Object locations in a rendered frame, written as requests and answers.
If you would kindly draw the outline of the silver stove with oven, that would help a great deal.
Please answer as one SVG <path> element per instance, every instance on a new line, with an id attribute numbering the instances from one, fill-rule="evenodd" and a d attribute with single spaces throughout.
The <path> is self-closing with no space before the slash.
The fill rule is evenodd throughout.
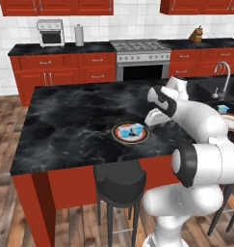
<path id="1" fill-rule="evenodd" d="M 157 39 L 111 40 L 117 51 L 116 81 L 169 77 L 171 49 Z"/>

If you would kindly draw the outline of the red wall cupboards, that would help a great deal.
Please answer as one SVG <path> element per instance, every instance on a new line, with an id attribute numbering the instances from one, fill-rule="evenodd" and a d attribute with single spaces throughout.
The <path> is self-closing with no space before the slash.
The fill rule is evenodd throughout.
<path id="1" fill-rule="evenodd" d="M 161 0 L 161 14 L 234 14 L 234 0 Z"/>
<path id="2" fill-rule="evenodd" d="M 3 16 L 113 15 L 114 0 L 0 0 Z"/>

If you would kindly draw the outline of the silver curved tap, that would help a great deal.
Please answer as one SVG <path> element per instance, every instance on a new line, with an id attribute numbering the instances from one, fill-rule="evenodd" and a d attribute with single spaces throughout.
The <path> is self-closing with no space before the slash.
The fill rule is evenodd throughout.
<path id="1" fill-rule="evenodd" d="M 212 94 L 212 98 L 223 98 L 225 96 L 225 94 L 226 94 L 227 86 L 228 86 L 230 75 L 231 75 L 231 69 L 230 69 L 230 65 L 228 65 L 224 61 L 221 61 L 221 62 L 218 62 L 216 64 L 215 69 L 214 69 L 214 73 L 217 73 L 218 67 L 221 67 L 221 66 L 224 66 L 224 68 L 227 69 L 226 80 L 225 80 L 222 92 L 219 93 L 218 92 L 218 88 L 217 88 L 216 91 Z"/>

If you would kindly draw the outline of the black bar stool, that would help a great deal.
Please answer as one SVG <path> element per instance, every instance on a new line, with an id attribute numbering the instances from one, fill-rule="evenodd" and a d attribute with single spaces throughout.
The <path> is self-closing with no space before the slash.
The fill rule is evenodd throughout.
<path id="1" fill-rule="evenodd" d="M 210 228 L 209 228 L 209 230 L 207 232 L 207 235 L 208 236 L 211 235 L 213 229 L 216 227 L 216 224 L 218 223 L 218 221 L 219 221 L 219 219 L 221 217 L 221 214 L 222 214 L 222 212 L 224 210 L 224 207 L 226 206 L 226 203 L 227 203 L 227 201 L 228 201 L 228 199 L 229 199 L 229 197 L 230 197 L 230 195 L 231 195 L 231 193 L 233 191 L 233 188 L 234 188 L 234 184 L 227 184 L 223 188 L 223 203 L 222 203 L 221 208 L 214 215 L 214 218 L 212 220 L 212 223 L 210 225 Z M 233 216 L 230 219 L 230 222 L 229 222 L 229 224 L 228 224 L 228 226 L 226 228 L 226 231 L 228 233 L 231 231 L 233 225 L 234 225 L 234 213 L 233 213 Z"/>
<path id="2" fill-rule="evenodd" d="M 113 242 L 113 208 L 128 208 L 128 218 L 134 213 L 132 245 L 135 247 L 141 198 L 146 172 L 138 160 L 119 161 L 93 166 L 97 221 L 101 225 L 100 200 L 107 205 L 108 247 Z"/>

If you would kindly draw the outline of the red base cupboards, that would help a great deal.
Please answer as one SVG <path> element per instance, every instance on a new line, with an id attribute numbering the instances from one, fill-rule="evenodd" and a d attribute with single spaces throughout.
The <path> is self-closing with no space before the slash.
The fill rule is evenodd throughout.
<path id="1" fill-rule="evenodd" d="M 218 62 L 226 62 L 234 74 L 234 47 L 173 49 L 170 53 L 169 76 L 215 75 Z"/>
<path id="2" fill-rule="evenodd" d="M 10 59 L 23 106 L 30 104 L 36 87 L 115 81 L 115 52 L 25 55 Z"/>

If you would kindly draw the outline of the round plate with red rim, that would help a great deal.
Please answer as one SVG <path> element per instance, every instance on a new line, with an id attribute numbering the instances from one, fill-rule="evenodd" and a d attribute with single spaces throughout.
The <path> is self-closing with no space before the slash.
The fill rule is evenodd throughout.
<path id="1" fill-rule="evenodd" d="M 224 121 L 226 122 L 228 129 L 234 132 L 234 115 L 224 114 L 222 117 L 224 118 Z"/>
<path id="2" fill-rule="evenodd" d="M 125 123 L 118 123 L 117 125 L 115 125 L 112 129 L 112 135 L 113 137 L 119 141 L 120 143 L 123 143 L 123 144 L 139 144 L 139 143 L 142 143 L 144 141 L 146 141 L 148 139 L 148 136 L 149 136 L 149 131 L 148 129 L 143 126 L 143 130 L 142 130 L 142 133 L 140 135 L 136 135 L 133 131 L 133 125 L 134 124 L 138 124 L 138 123 L 135 123 L 135 122 L 125 122 Z M 119 135 L 119 129 L 121 127 L 129 127 L 130 128 L 130 133 L 127 137 L 121 137 Z"/>

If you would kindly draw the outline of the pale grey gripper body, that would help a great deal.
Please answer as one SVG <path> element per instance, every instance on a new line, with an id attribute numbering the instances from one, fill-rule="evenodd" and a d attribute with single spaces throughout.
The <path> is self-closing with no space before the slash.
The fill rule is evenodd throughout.
<path id="1" fill-rule="evenodd" d="M 154 108 L 150 110 L 145 117 L 145 124 L 147 126 L 153 126 L 156 124 L 165 124 L 170 121 L 170 117 L 165 115 L 161 110 L 158 108 Z"/>

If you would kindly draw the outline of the black sink basin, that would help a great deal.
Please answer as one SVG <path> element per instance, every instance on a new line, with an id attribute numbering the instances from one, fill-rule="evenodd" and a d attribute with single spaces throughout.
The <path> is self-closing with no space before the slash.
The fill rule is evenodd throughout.
<path id="1" fill-rule="evenodd" d="M 224 77 L 202 78 L 195 82 L 195 98 L 201 102 L 234 101 L 234 78 L 230 77 L 226 91 L 223 90 L 226 79 Z"/>

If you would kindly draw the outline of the wooden knife block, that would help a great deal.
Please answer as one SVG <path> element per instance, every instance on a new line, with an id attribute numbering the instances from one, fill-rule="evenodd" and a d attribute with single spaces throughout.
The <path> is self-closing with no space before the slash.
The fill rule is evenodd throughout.
<path id="1" fill-rule="evenodd" d="M 189 40 L 193 42 L 201 42 L 203 35 L 203 29 L 201 26 L 195 28 L 195 30 L 189 36 Z"/>

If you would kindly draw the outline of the white toaster oven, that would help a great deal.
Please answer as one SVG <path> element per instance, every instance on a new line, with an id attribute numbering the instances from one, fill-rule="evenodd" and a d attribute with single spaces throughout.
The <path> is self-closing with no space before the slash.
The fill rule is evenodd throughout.
<path id="1" fill-rule="evenodd" d="M 65 45 L 64 25 L 61 19 L 40 19 L 37 28 L 41 47 Z"/>

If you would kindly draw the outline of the white paper towel roll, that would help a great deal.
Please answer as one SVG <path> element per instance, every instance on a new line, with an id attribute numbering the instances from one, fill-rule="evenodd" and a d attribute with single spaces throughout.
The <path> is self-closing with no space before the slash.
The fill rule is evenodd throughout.
<path id="1" fill-rule="evenodd" d="M 84 45 L 84 31 L 83 27 L 80 24 L 77 24 L 74 27 L 75 32 L 75 44 L 77 46 L 83 46 Z"/>

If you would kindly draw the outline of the red kitchen island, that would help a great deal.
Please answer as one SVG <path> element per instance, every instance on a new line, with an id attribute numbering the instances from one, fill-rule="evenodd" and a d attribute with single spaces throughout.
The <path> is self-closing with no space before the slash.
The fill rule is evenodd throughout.
<path id="1" fill-rule="evenodd" d="M 36 247 L 55 247 L 55 216 L 61 208 L 95 202 L 93 164 L 33 170 L 13 161 L 11 175 Z"/>

